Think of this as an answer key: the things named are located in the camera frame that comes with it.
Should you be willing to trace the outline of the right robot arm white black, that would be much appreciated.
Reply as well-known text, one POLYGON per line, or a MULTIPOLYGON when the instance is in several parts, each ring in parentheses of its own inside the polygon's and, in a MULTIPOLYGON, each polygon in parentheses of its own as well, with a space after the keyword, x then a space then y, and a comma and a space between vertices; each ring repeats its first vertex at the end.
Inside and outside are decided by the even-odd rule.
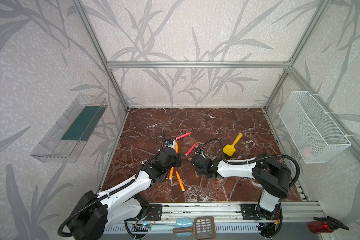
POLYGON ((262 154, 239 161, 211 160, 196 154, 191 163, 199 176, 205 175, 210 179, 240 177, 256 180, 263 188, 257 204, 258 213, 272 213, 278 203, 288 197, 289 189, 298 181, 301 173, 299 163, 283 154, 262 154))

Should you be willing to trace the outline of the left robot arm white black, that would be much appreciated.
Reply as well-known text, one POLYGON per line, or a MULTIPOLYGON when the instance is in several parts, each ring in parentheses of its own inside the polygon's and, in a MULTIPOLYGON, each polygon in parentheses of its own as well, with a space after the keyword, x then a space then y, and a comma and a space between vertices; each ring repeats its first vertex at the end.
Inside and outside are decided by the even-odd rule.
POLYGON ((85 193, 57 232, 75 240, 98 240, 104 231, 128 219, 144 216, 149 205, 139 193, 162 181, 172 168, 181 166, 174 146, 164 146, 145 161, 138 172, 122 183, 95 194, 85 193))

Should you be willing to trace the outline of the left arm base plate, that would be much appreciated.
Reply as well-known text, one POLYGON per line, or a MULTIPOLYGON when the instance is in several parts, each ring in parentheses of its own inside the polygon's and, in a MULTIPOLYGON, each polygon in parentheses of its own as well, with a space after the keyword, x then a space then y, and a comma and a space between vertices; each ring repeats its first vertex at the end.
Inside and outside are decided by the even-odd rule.
POLYGON ((149 204, 143 206, 136 219, 146 221, 160 221, 163 213, 163 205, 149 204))

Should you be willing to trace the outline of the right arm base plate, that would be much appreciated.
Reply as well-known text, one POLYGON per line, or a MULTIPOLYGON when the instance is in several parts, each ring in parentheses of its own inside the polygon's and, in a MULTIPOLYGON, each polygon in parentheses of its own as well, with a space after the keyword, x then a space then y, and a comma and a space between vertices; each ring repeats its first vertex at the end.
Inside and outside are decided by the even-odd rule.
POLYGON ((280 221, 283 219, 281 209, 282 209, 281 203, 278 203, 272 212, 266 211, 258 207, 258 204, 240 205, 240 210, 242 213, 243 220, 253 220, 253 221, 271 221, 271 222, 280 221))

